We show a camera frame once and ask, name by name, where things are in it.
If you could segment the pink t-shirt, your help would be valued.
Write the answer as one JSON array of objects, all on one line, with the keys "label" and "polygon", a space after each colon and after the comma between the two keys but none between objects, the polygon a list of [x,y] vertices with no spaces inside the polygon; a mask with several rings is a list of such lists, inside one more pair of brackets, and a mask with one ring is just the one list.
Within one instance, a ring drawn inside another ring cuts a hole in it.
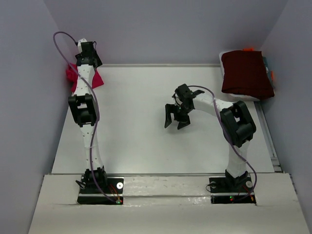
[{"label": "pink t-shirt", "polygon": [[[66,68],[66,78],[68,81],[72,82],[72,88],[71,91],[74,92],[77,87],[77,80],[78,80],[78,75],[75,73],[75,70],[77,70],[77,66],[75,64],[72,64],[73,68],[68,65]],[[104,85],[104,81],[102,77],[100,76],[99,72],[96,70],[95,75],[92,80],[92,88],[97,88],[99,86]]]}]

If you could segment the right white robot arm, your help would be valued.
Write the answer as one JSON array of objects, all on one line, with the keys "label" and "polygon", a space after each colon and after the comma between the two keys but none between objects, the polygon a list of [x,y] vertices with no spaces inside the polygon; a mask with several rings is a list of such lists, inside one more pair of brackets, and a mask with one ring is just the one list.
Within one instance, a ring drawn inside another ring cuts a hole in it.
[{"label": "right white robot arm", "polygon": [[165,128],[173,120],[178,122],[178,129],[187,127],[191,123],[189,113],[194,110],[202,111],[217,118],[229,145],[225,176],[210,181],[212,192],[221,189],[233,193],[244,186],[249,181],[247,149],[256,133],[256,125],[247,105],[242,101],[217,99],[211,90],[197,85],[178,86],[172,98],[174,103],[165,105]]}]

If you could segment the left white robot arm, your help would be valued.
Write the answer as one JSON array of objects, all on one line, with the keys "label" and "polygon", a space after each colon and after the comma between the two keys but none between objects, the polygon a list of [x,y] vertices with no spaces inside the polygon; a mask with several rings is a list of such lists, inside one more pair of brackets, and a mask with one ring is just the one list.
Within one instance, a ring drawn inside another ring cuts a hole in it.
[{"label": "left white robot arm", "polygon": [[73,94],[68,98],[68,104],[74,122],[80,128],[84,143],[86,171],[80,186],[102,193],[108,187],[108,180],[99,155],[97,139],[99,107],[94,93],[94,88],[103,84],[101,77],[97,75],[97,67],[102,65],[102,62],[97,55],[95,42],[80,39],[77,47],[77,62],[73,72],[78,77]]}]

